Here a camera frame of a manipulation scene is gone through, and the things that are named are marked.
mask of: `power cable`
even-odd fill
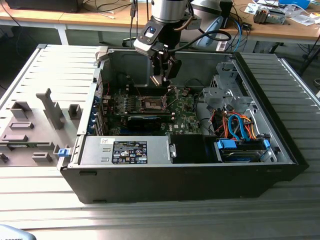
[[[22,26],[14,19],[14,17],[12,17],[11,14],[5,9],[3,0],[0,0],[0,3],[1,3],[1,6],[2,6],[3,10],[9,15],[9,17],[10,17],[20,28],[22,28]],[[26,34],[29,36],[29,38],[32,39],[32,41],[34,41],[35,44],[38,45],[38,42],[37,42],[28,32],[26,32]]]
[[[205,36],[208,36],[210,34],[222,34],[222,35],[225,35],[227,36],[227,38],[216,38],[216,37],[213,37],[213,40],[215,41],[218,41],[218,42],[226,42],[226,41],[229,41],[231,40],[231,35],[226,32],[226,31],[222,31],[222,30],[213,30],[213,31],[208,31],[208,32],[205,32],[203,34],[201,34],[200,36],[196,37],[195,39],[193,39],[191,42],[187,43],[186,45],[183,45],[181,47],[178,47],[176,49],[167,49],[166,52],[168,53],[175,53],[175,52],[178,52],[178,51],[181,51],[183,49],[186,49],[187,47],[191,46],[192,44],[194,44],[196,41],[198,41],[199,39],[205,37]]]

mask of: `blue box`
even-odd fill
[[[279,4],[281,5],[289,5],[295,4],[303,9],[307,9],[309,6],[310,0],[279,0]]]

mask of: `white table leg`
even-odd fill
[[[102,31],[98,31],[99,43],[104,43],[104,36],[102,35]]]
[[[66,25],[65,24],[57,24],[57,25],[55,25],[55,28],[58,30],[61,44],[62,45],[69,45],[67,33],[66,33],[66,30],[67,30]]]

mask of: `blue cable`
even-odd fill
[[[231,115],[229,117],[229,120],[228,120],[228,129],[229,129],[229,132],[231,133],[232,136],[234,136],[238,141],[240,141],[240,138],[232,131],[232,126],[231,126],[231,123],[232,123],[232,119],[233,118],[238,118],[239,120],[239,126],[240,126],[240,132],[241,132],[241,135],[242,137],[246,140],[246,141],[250,141],[250,138],[248,137],[246,131],[245,131],[245,127],[244,127],[244,123],[242,122],[242,119],[240,116],[238,115]]]
[[[237,45],[236,45],[235,49],[233,50],[233,52],[235,52],[235,51],[238,49],[239,44],[240,44],[240,42],[241,42],[242,30],[241,30],[240,24],[239,24],[235,19],[233,19],[233,18],[232,18],[232,20],[236,23],[236,25],[238,26],[238,30],[239,30],[239,39],[238,39],[238,43],[237,43]]]

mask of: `red wire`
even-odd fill
[[[110,90],[110,83],[108,82],[108,91],[106,92],[106,96],[108,96]]]

